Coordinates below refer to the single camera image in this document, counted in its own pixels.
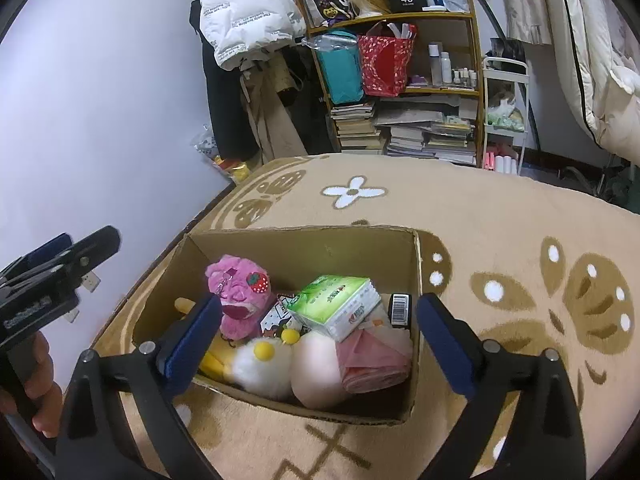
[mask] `teal bag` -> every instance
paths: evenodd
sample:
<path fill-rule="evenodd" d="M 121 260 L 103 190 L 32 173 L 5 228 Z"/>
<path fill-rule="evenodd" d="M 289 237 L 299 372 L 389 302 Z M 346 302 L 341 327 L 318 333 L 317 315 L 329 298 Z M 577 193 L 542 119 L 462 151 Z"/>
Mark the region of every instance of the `teal bag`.
<path fill-rule="evenodd" d="M 357 40 L 356 36 L 343 30 L 336 30 L 330 35 Z M 353 48 L 341 48 L 330 52 L 319 50 L 318 59 L 329 96 L 334 104 L 354 103 L 362 99 L 364 92 L 357 45 Z"/>

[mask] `wooden shelf frame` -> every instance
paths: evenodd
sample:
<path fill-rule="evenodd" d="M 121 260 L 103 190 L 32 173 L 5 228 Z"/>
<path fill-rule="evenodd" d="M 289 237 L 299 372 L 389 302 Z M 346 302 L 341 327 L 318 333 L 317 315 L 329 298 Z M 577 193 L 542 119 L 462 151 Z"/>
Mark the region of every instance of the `wooden shelf frame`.
<path fill-rule="evenodd" d="M 434 10 L 425 12 L 402 12 L 397 14 L 384 14 L 382 16 L 369 16 L 367 18 L 359 18 L 356 20 L 349 20 L 346 22 L 336 23 L 332 27 L 312 27 L 309 22 L 308 13 L 306 12 L 306 6 L 302 0 L 296 0 L 302 16 L 306 23 L 306 36 L 311 38 L 315 34 L 320 34 L 328 30 L 336 30 L 339 28 L 348 28 L 362 23 L 378 22 L 380 20 L 462 20 L 466 23 L 467 41 L 469 47 L 469 54 L 471 56 L 472 66 L 476 70 L 478 75 L 482 73 L 482 53 L 480 51 L 480 36 L 478 34 L 478 20 L 476 19 L 476 10 L 474 8 L 474 0 L 467 0 L 469 4 L 469 12 L 445 12 L 442 10 Z M 318 61 L 318 55 L 315 50 L 311 50 L 316 70 L 318 71 L 318 77 L 320 79 L 320 85 L 322 87 L 322 94 L 324 95 L 324 102 L 327 107 L 327 111 L 331 113 L 333 104 L 331 97 L 322 75 L 322 69 Z M 404 94 L 453 94 L 464 97 L 472 97 L 478 99 L 478 116 L 476 117 L 476 166 L 482 167 L 482 147 L 484 146 L 484 78 L 478 76 L 478 88 L 477 89 L 449 89 L 449 88 L 406 88 Z M 341 150 L 340 141 L 338 140 L 337 129 L 335 127 L 335 121 L 330 120 L 332 131 L 329 134 L 329 140 L 337 151 Z"/>

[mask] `white flower pattern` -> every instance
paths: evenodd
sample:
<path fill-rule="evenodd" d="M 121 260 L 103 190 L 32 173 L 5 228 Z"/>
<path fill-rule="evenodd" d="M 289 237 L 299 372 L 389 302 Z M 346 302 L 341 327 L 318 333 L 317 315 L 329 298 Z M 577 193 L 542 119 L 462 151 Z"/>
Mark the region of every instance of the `white flower pattern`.
<path fill-rule="evenodd" d="M 338 198 L 334 202 L 336 209 L 343 209 L 358 198 L 370 198 L 373 196 L 382 196 L 386 194 L 386 189 L 383 187 L 362 187 L 367 181 L 365 176 L 352 176 L 347 187 L 344 186 L 329 186 L 322 190 L 322 194 L 326 196 L 337 196 Z"/>

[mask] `pink plush toy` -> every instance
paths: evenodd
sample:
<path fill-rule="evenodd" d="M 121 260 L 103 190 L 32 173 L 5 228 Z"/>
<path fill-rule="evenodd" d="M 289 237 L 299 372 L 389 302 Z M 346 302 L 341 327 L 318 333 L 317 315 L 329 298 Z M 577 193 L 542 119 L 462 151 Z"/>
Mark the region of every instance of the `pink plush toy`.
<path fill-rule="evenodd" d="M 222 335 L 231 341 L 260 336 L 260 321 L 275 300 L 267 272 L 251 260 L 225 254 L 205 275 L 222 303 Z"/>

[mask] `green tissue package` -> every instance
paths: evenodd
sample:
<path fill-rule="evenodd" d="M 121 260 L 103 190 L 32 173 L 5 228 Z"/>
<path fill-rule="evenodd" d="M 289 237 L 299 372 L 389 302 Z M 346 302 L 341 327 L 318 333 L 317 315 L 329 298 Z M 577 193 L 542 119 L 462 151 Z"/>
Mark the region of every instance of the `green tissue package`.
<path fill-rule="evenodd" d="M 380 299 L 369 278 L 327 275 L 303 288 L 287 309 L 300 323 L 339 343 Z"/>

